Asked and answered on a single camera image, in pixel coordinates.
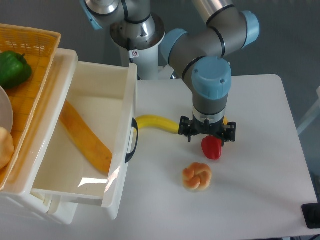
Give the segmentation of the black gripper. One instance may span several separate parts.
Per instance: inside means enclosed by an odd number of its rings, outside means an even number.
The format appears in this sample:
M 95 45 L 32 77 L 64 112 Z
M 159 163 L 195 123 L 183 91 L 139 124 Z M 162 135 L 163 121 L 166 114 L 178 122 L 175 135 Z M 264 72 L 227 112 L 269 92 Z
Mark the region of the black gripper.
M 236 122 L 223 123 L 223 118 L 216 123 L 210 123 L 205 119 L 204 122 L 196 119 L 190 120 L 186 116 L 181 116 L 178 127 L 178 134 L 185 136 L 188 142 L 191 142 L 193 136 L 199 134 L 214 136 L 221 139 L 221 146 L 223 147 L 227 142 L 236 141 Z

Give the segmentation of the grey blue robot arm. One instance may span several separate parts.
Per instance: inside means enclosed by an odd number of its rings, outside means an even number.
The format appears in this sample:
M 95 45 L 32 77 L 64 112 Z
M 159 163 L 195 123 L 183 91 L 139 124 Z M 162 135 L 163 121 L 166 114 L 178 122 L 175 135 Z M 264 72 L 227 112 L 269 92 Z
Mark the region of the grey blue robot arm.
M 148 0 L 82 0 L 80 5 L 95 30 L 109 29 L 123 66 L 135 64 L 140 80 L 158 75 L 163 57 L 192 92 L 192 118 L 181 117 L 178 133 L 191 138 L 214 136 L 223 143 L 236 140 L 236 123 L 224 123 L 231 89 L 231 67 L 225 56 L 257 40 L 259 20 L 239 11 L 230 0 L 195 0 L 206 28 L 191 35 L 183 29 L 166 31 Z

